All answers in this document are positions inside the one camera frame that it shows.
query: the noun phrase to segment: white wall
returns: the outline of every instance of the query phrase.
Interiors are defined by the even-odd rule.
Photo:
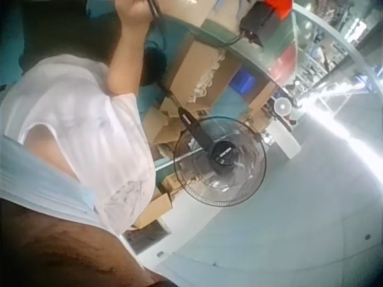
[[[337,119],[383,158],[381,108],[374,95],[354,96]],[[156,270],[182,287],[353,287],[373,278],[383,259],[381,184],[307,116],[294,135],[300,154],[287,161],[273,146],[255,196],[221,211]]]

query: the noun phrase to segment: gray beam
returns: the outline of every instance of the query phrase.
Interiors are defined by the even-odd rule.
[[[298,13],[307,20],[313,22],[319,28],[322,28],[325,33],[333,38],[334,41],[340,43],[341,46],[348,52],[349,56],[355,61],[355,63],[366,73],[369,77],[371,84],[374,86],[379,96],[383,101],[383,86],[380,83],[378,76],[376,76],[374,70],[366,63],[363,56],[358,52],[358,50],[333,27],[326,23],[323,19],[319,18],[314,13],[306,10],[304,7],[293,3],[294,13]]]

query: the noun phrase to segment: white t-shirt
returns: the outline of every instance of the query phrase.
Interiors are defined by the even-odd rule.
[[[118,234],[151,200],[155,171],[135,95],[110,98],[107,73],[102,63],[70,55],[44,59],[7,93],[1,131],[23,144],[31,128],[46,126]]]

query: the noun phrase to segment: person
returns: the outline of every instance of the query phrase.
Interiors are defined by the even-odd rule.
[[[154,193],[136,105],[146,0],[115,0],[109,69],[40,61],[0,107],[1,286],[175,286],[143,268],[120,234]]]

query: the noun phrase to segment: small round fan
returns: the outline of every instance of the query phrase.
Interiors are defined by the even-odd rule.
[[[198,121],[174,95],[170,97],[186,127],[174,150],[174,169],[183,188],[211,206],[233,206],[249,199],[266,173],[261,136],[227,117]]]

